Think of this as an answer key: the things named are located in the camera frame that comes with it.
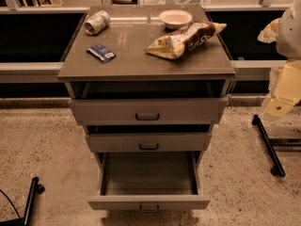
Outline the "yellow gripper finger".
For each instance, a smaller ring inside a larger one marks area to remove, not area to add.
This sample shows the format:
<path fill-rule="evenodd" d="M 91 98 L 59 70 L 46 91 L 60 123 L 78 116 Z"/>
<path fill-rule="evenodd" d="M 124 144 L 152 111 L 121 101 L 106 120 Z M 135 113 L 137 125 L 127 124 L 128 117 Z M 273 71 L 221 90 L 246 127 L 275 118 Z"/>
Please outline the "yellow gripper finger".
<path fill-rule="evenodd" d="M 287 115 L 301 101 L 301 60 L 289 59 L 270 72 L 269 93 L 262 103 L 266 119 Z"/>
<path fill-rule="evenodd" d="M 277 31 L 280 19 L 277 18 L 270 22 L 259 34 L 258 41 L 272 43 L 277 40 Z"/>

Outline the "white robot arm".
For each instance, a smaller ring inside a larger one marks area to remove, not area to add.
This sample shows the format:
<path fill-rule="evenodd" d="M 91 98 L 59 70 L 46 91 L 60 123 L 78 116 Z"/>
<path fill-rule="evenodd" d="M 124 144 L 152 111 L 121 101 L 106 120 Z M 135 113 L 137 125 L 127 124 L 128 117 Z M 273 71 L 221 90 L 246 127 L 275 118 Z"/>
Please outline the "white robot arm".
<path fill-rule="evenodd" d="M 268 24 L 258 41 L 275 42 L 277 52 L 287 58 L 280 68 L 271 69 L 269 94 L 261 104 L 265 118 L 279 119 L 301 101 L 301 0 L 294 0 L 280 18 Z"/>

